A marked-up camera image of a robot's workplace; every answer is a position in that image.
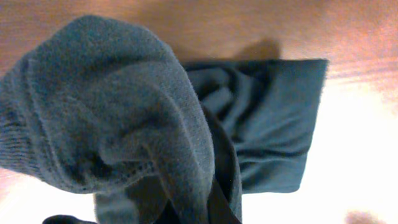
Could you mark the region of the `black Nike t-shirt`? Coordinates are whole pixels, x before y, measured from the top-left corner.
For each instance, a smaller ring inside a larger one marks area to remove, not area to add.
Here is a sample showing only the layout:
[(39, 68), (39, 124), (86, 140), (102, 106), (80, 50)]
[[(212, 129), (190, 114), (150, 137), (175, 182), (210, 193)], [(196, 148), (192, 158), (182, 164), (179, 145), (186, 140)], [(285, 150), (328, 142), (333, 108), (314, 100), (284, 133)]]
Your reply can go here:
[(299, 189), (328, 61), (181, 64), (144, 27), (75, 19), (1, 79), (1, 167), (93, 194), (98, 223), (206, 224), (213, 179), (242, 196)]

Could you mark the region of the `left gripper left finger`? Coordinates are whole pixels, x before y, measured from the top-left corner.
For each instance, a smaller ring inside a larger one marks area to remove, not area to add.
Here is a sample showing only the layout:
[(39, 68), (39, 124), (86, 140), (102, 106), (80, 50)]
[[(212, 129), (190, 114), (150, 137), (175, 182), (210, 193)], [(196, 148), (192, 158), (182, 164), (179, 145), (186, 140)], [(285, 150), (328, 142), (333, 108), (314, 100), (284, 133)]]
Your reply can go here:
[(55, 215), (46, 218), (42, 224), (96, 224), (96, 222), (80, 220), (69, 215)]

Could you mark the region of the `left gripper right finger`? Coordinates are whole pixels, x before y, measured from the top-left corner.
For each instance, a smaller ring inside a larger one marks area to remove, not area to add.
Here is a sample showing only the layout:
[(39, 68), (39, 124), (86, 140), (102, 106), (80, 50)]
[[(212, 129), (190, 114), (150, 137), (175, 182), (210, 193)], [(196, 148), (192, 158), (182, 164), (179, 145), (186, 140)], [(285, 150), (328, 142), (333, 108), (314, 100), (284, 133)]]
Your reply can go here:
[[(213, 179), (211, 194), (208, 199), (209, 224), (241, 224), (228, 205), (228, 201), (217, 182)], [(182, 224), (169, 202), (155, 224)]]

